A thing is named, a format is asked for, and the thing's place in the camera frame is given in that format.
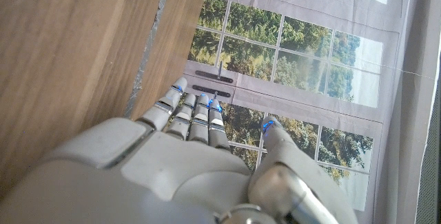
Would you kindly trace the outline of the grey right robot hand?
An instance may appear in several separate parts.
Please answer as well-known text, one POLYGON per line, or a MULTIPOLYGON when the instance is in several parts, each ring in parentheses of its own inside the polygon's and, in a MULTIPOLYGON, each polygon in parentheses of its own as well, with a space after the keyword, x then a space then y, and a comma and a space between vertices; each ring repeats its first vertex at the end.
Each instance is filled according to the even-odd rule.
POLYGON ((179 78, 139 119, 66 141, 1 201, 2 223, 356 223, 344 192, 280 122, 265 160, 231 153, 222 110, 179 78))

